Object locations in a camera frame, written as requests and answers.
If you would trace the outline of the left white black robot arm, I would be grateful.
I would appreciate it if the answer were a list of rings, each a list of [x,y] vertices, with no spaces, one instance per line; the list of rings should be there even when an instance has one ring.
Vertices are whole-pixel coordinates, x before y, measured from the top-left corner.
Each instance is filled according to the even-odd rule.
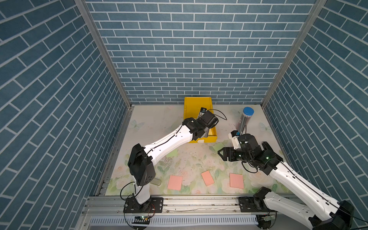
[[[134,179],[134,200],[143,205],[151,199],[150,183],[155,178],[155,165],[168,153],[191,141],[205,136],[208,130],[214,128],[219,119],[206,111],[198,118],[186,118],[181,125],[165,137],[146,146],[133,146],[128,167]]]

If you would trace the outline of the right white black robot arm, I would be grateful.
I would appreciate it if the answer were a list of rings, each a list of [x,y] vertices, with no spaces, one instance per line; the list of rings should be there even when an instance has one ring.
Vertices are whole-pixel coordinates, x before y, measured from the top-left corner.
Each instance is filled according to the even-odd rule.
[[[303,202],[283,198],[263,186],[253,195],[257,211],[282,213],[311,230],[351,229],[354,207],[348,201],[338,201],[304,179],[266,141],[259,145],[253,135],[238,135],[237,131],[230,133],[229,138],[232,146],[218,151],[223,161],[248,163],[257,172],[280,182]]]

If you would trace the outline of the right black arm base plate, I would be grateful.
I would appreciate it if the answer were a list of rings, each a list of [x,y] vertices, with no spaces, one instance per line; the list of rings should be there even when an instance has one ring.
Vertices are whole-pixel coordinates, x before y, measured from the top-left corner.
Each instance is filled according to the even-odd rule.
[[[238,201],[242,213],[275,213],[265,205],[263,200],[254,199],[252,196],[239,197]]]

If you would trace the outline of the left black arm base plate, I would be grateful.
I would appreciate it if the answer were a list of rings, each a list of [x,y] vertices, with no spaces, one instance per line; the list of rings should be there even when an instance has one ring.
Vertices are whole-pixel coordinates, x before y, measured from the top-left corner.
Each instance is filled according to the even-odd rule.
[[[126,199],[124,213],[162,213],[163,201],[163,197],[150,197],[145,203],[139,204],[134,197],[130,197]]]

